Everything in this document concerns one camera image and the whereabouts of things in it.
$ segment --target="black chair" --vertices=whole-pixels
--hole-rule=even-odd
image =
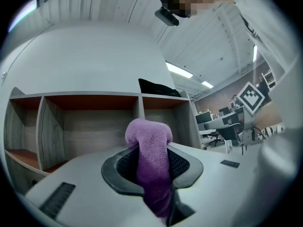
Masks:
[[[217,143],[218,142],[224,142],[224,139],[219,139],[219,133],[216,131],[216,132],[212,132],[211,134],[209,134],[210,137],[216,137],[215,140],[209,142],[208,144],[210,145],[211,143],[214,142],[214,146],[216,147]]]

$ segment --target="purple towel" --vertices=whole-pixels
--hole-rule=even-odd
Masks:
[[[137,184],[144,188],[144,202],[159,218],[169,215],[172,184],[166,145],[172,142],[169,126],[135,119],[125,133],[127,143],[139,143]]]

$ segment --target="headset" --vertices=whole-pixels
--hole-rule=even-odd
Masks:
[[[155,12],[157,18],[164,22],[167,26],[178,26],[179,20],[173,15],[178,17],[190,17],[191,10],[180,9],[179,0],[160,0],[162,7]]]

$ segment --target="fluorescent light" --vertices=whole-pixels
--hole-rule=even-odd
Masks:
[[[38,0],[30,1],[25,7],[18,13],[18,15],[13,20],[12,24],[9,27],[9,32],[12,30],[13,27],[23,19],[27,14],[34,11],[38,7]]]
[[[203,84],[204,86],[209,87],[209,88],[213,88],[213,85],[210,84],[210,83],[208,83],[207,81],[202,82],[202,84]]]
[[[191,78],[193,76],[193,74],[179,68],[179,67],[176,67],[172,64],[169,64],[169,63],[166,63],[167,64],[167,67],[169,68],[169,71],[171,72],[174,72],[174,73],[177,73],[183,77],[186,77],[186,78]]]
[[[258,51],[258,48],[257,46],[255,45],[254,46],[254,58],[252,59],[252,62],[255,62],[256,58],[257,58],[257,51]]]

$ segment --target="brick wall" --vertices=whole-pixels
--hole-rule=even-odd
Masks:
[[[262,77],[261,73],[265,74],[269,70],[268,64],[265,62],[262,65],[256,68],[256,83],[260,82],[260,78]],[[253,83],[253,75],[254,72],[250,72],[239,80],[231,83],[230,85],[222,88],[211,95],[204,97],[195,102],[196,108],[198,112],[205,112],[209,109],[212,114],[218,113],[219,109],[229,107],[231,108],[232,96],[238,94],[241,89],[245,86],[245,84],[249,81]]]

